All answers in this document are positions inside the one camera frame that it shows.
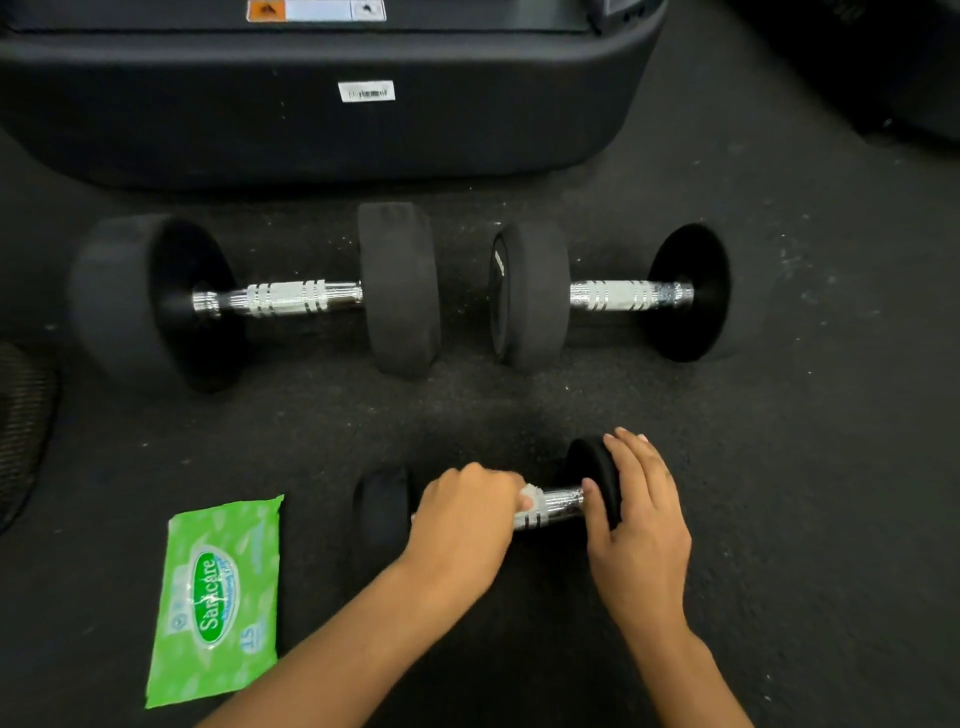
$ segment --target green package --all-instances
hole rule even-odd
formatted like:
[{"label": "green package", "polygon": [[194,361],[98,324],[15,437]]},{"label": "green package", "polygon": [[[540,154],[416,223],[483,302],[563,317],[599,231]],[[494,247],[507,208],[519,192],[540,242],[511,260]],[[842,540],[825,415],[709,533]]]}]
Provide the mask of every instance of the green package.
[{"label": "green package", "polygon": [[148,708],[240,690],[276,662],[282,501],[170,520]]}]

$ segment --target white label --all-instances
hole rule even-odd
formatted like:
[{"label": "white label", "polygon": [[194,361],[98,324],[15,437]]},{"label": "white label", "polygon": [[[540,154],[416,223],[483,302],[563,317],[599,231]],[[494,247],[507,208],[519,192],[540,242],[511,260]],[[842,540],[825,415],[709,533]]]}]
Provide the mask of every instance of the white label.
[{"label": "white label", "polygon": [[251,23],[382,23],[383,0],[248,0]]},{"label": "white label", "polygon": [[357,104],[364,101],[396,101],[393,81],[358,81],[349,84],[337,84],[340,98],[345,104]]}]

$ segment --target rubber weight plate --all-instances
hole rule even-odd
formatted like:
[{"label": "rubber weight plate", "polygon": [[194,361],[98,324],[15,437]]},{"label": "rubber weight plate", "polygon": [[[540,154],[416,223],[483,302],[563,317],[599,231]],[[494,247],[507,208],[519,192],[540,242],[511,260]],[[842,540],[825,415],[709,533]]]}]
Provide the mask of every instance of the rubber weight plate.
[{"label": "rubber weight plate", "polygon": [[427,375],[440,353],[440,291],[430,221],[410,203],[367,203],[358,211],[363,299],[381,372]]},{"label": "rubber weight plate", "polygon": [[570,317],[566,238],[555,223],[513,223],[490,260],[490,327],[499,361],[523,372],[552,364]]},{"label": "rubber weight plate", "polygon": [[641,314],[647,339],[679,362],[729,356],[759,332],[777,262],[759,246],[732,249],[710,228],[686,225],[660,246],[650,280],[693,284],[693,305]]},{"label": "rubber weight plate", "polygon": [[584,478],[592,478],[600,488],[610,528],[620,523],[620,473],[602,437],[581,437],[570,443],[566,459],[555,483],[558,488],[580,485]]},{"label": "rubber weight plate", "polygon": [[417,503],[413,476],[407,468],[380,468],[357,482],[349,544],[356,589],[369,584],[403,553]]},{"label": "rubber weight plate", "polygon": [[78,338],[113,378],[141,390],[212,392],[240,372],[244,324],[202,321],[195,290],[236,287],[202,227],[169,215],[106,220],[86,236],[67,300]]}]

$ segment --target chrome bar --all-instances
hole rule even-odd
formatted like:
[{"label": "chrome bar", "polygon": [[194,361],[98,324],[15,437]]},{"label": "chrome bar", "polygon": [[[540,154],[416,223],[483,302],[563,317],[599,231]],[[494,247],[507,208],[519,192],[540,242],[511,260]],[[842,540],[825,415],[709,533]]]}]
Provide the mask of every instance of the chrome bar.
[{"label": "chrome bar", "polygon": [[691,283],[652,280],[578,280],[570,283],[570,306],[585,311],[647,311],[693,303]]},{"label": "chrome bar", "polygon": [[212,318],[220,318],[223,311],[265,318],[326,313],[362,305],[363,286],[359,281],[291,280],[255,283],[227,293],[193,294],[193,309]]},{"label": "chrome bar", "polygon": [[528,483],[521,493],[534,501],[534,506],[514,515],[514,531],[543,528],[549,523],[568,521],[584,513],[583,488],[544,491]]}]

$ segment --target hand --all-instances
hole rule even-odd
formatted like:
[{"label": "hand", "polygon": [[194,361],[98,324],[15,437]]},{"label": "hand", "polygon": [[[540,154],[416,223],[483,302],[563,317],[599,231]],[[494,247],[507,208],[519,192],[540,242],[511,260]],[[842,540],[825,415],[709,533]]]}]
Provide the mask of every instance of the hand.
[{"label": "hand", "polygon": [[584,480],[590,572],[613,621],[634,649],[689,633],[684,582],[690,532],[677,484],[643,435],[618,427],[604,444],[620,471],[621,522],[613,532],[597,484]]},{"label": "hand", "polygon": [[397,564],[439,598],[459,619],[490,588],[514,537],[514,514],[533,507],[517,473],[471,463],[448,470],[427,486],[410,540]]}]

